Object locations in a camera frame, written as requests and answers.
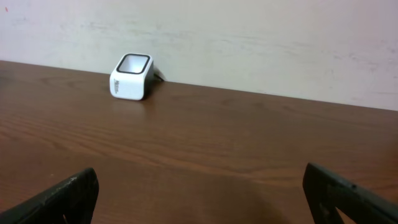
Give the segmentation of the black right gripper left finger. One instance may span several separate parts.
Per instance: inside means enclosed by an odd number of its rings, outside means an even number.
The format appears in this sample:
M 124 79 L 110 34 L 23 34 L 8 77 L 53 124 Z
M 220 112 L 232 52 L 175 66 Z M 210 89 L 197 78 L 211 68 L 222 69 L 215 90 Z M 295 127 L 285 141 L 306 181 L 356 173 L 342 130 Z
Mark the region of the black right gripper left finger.
M 98 178 L 90 167 L 2 212 L 1 223 L 90 224 L 98 194 Z

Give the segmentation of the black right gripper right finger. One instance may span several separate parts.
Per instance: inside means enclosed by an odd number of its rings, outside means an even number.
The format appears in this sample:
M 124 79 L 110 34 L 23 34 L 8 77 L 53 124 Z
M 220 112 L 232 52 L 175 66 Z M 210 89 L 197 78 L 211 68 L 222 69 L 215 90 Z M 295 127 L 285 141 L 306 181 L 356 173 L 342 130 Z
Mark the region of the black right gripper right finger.
M 314 163 L 306 166 L 303 190 L 315 223 L 397 223 L 397 205 Z

